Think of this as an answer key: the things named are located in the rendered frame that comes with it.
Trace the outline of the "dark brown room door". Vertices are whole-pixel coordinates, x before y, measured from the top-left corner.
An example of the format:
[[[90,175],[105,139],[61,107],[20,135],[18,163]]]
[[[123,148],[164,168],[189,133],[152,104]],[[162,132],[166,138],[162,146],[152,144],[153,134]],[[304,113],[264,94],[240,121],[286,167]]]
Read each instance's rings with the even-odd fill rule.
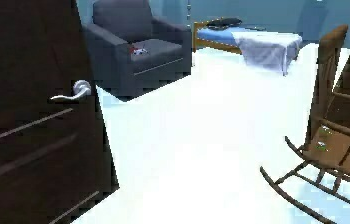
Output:
[[[76,1],[0,0],[0,224],[71,224],[118,187]]]

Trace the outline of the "brown wooden rocking chair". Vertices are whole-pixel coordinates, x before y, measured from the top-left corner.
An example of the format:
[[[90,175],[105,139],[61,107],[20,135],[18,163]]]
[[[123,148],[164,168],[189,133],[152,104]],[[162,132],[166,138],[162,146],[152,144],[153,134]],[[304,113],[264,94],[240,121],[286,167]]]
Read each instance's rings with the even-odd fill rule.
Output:
[[[350,55],[342,72],[336,73],[348,29],[348,25],[340,25],[319,41],[318,69],[305,141],[297,147],[289,139],[285,140],[302,162],[276,180],[265,169],[260,170],[276,193],[322,224],[336,223],[294,199],[281,184],[295,176],[350,205]],[[323,134],[322,125],[329,127],[332,134]],[[328,150],[319,150],[318,142],[324,142]]]

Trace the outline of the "wooden bed blue mattress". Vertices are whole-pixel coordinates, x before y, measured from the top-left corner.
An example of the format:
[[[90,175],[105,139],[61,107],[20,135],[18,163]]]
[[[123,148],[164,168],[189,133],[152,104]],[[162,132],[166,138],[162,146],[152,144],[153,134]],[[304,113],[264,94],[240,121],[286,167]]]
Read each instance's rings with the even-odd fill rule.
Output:
[[[242,51],[236,44],[232,32],[267,31],[265,28],[249,26],[243,23],[240,26],[229,27],[224,30],[212,30],[207,27],[209,22],[211,21],[194,23],[194,50],[196,50],[197,47],[203,46],[242,55]]]

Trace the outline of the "white bed sheet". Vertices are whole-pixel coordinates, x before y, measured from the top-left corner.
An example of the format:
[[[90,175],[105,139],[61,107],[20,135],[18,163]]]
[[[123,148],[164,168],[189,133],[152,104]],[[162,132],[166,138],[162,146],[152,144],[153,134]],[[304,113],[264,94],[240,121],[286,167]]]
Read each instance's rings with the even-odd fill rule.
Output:
[[[283,76],[300,51],[302,37],[295,33],[267,31],[232,32],[247,65],[263,67]]]

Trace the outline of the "black pillow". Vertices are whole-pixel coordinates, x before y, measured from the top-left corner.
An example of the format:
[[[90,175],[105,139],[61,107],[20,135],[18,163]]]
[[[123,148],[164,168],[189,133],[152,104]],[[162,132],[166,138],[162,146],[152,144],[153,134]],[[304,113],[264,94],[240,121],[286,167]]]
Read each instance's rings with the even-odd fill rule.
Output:
[[[229,27],[237,27],[242,24],[242,20],[239,18],[221,18],[211,21],[207,24],[207,27],[212,30],[224,30]]]

